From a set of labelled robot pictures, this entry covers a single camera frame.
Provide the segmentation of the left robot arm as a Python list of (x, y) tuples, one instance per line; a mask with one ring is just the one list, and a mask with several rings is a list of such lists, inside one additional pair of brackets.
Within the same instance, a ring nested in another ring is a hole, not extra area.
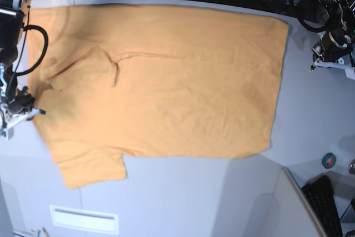
[(328, 20), (315, 28), (305, 22), (297, 11), (294, 0), (288, 0), (299, 23), (308, 31), (317, 33), (319, 41), (312, 47), (313, 63), (309, 71), (336, 68), (354, 80), (354, 0), (318, 0), (325, 7)]

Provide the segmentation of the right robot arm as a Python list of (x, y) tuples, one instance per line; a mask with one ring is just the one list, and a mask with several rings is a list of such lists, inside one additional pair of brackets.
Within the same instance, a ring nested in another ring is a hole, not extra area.
[[(34, 105), (35, 98), (28, 87), (18, 88), (18, 78), (33, 72), (42, 63), (49, 46), (45, 29), (29, 23), (32, 0), (1, 0), (1, 137), (11, 139), (14, 127), (45, 110)], [(38, 60), (27, 70), (18, 72), (24, 47), (18, 51), (20, 40), (26, 40), (28, 31), (42, 34), (44, 45)]]

